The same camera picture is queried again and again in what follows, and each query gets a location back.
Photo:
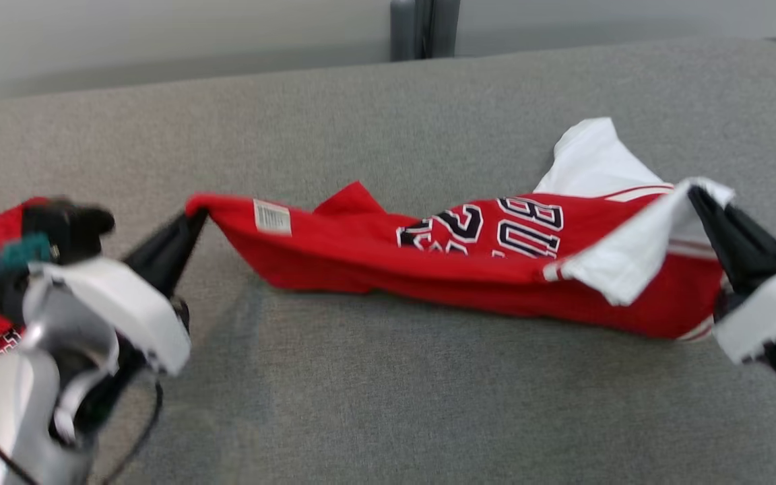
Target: basketball jersey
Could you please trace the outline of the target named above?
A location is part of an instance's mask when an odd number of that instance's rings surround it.
[[[704,334],[723,272],[687,200],[708,179],[664,183],[610,119],[574,126],[529,193],[462,203],[427,218],[386,212],[355,182],[313,212],[201,194],[250,266],[291,290],[393,292],[520,317],[557,317],[649,337]]]

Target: gray fabric surface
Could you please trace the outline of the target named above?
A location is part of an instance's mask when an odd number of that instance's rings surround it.
[[[0,102],[0,208],[104,203],[113,255],[194,191],[314,207],[354,179],[425,216],[522,193],[613,117],[669,181],[706,175],[776,233],[776,45],[681,40]],[[265,285],[216,228],[181,294],[194,351],[127,483],[776,483],[776,378],[672,344],[388,295]],[[98,475],[148,414],[135,387]]]

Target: clothing tag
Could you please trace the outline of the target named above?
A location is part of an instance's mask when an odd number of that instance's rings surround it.
[[[289,209],[274,203],[253,200],[253,215],[256,219],[256,229],[272,234],[292,234],[292,219]]]

